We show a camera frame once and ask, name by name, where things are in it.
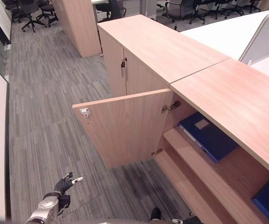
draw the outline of open cabinet door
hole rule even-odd
[[[78,120],[108,168],[151,158],[157,150],[170,105],[170,89],[73,105]],[[88,108],[89,117],[81,112]]]

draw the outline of door handle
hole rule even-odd
[[[128,81],[128,73],[127,73],[127,58],[124,60],[124,67],[125,67],[125,79]]]
[[[121,75],[122,75],[122,77],[124,77],[124,73],[125,73],[125,60],[123,59],[122,63],[121,63]]]

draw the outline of cabinet hinge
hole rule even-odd
[[[172,105],[170,106],[167,106],[167,105],[164,105],[162,107],[162,110],[161,110],[161,113],[164,113],[165,111],[169,110],[169,111],[172,111],[173,109],[177,108],[181,106],[181,102],[176,100]]]
[[[85,118],[89,118],[90,117],[90,110],[88,108],[84,108],[84,109],[80,109],[80,114],[83,115]]]
[[[158,149],[156,152],[152,152],[151,155],[157,155],[158,153],[161,153],[163,149]]]

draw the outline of metal door handle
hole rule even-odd
[[[125,70],[125,61],[123,59],[122,60],[122,63],[121,63],[121,74],[122,74],[122,77],[124,77],[124,70]]]

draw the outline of door latch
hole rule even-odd
[[[84,108],[84,109],[80,109],[79,110],[81,115],[83,115],[85,118],[89,118],[90,117],[90,110],[88,108]]]
[[[181,102],[176,100],[172,105],[170,106],[167,106],[167,105],[164,105],[162,107],[162,110],[161,110],[161,113],[164,113],[165,111],[169,110],[169,111],[172,111],[173,109],[177,108],[181,106]]]

